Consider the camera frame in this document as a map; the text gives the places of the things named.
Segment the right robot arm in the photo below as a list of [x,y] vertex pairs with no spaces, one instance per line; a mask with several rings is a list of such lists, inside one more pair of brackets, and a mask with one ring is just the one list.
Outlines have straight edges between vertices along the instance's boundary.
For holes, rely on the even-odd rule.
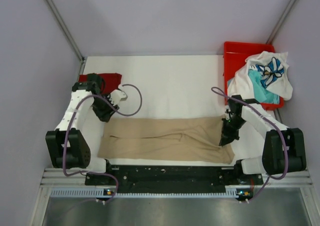
[[299,128],[289,128],[274,119],[255,99],[234,95],[227,100],[229,118],[223,119],[220,146],[239,140],[239,130],[249,123],[263,137],[262,154],[237,160],[233,178],[245,184],[252,175],[279,174],[304,171],[307,167],[304,134]]

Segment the beige t-shirt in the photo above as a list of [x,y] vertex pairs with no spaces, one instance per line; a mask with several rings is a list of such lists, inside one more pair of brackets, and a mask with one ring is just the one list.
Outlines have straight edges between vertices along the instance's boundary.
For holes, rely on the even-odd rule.
[[202,161],[230,164],[231,145],[220,146],[223,117],[114,118],[105,124],[98,156],[105,159]]

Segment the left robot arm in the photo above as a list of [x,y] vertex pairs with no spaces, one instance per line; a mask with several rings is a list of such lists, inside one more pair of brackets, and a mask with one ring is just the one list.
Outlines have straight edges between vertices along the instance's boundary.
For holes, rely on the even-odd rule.
[[96,172],[97,180],[105,185],[113,180],[108,160],[94,155],[82,129],[90,111],[106,123],[119,109],[118,104],[123,97],[119,89],[121,79],[122,75],[118,73],[91,73],[81,75],[72,86],[71,99],[63,118],[45,136],[54,168]]

